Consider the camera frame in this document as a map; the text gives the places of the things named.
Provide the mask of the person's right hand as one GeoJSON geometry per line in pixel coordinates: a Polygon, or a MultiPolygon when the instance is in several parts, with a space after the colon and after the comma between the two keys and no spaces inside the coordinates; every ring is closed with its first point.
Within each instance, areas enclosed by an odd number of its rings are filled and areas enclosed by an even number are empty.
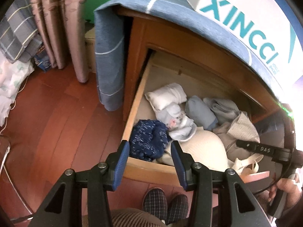
{"type": "Polygon", "coordinates": [[[272,201],[277,190],[282,190],[287,193],[287,199],[285,203],[285,210],[288,210],[296,205],[299,202],[302,196],[302,189],[300,186],[300,179],[298,174],[295,175],[294,179],[282,178],[277,184],[273,185],[269,190],[268,202],[272,201]]]}

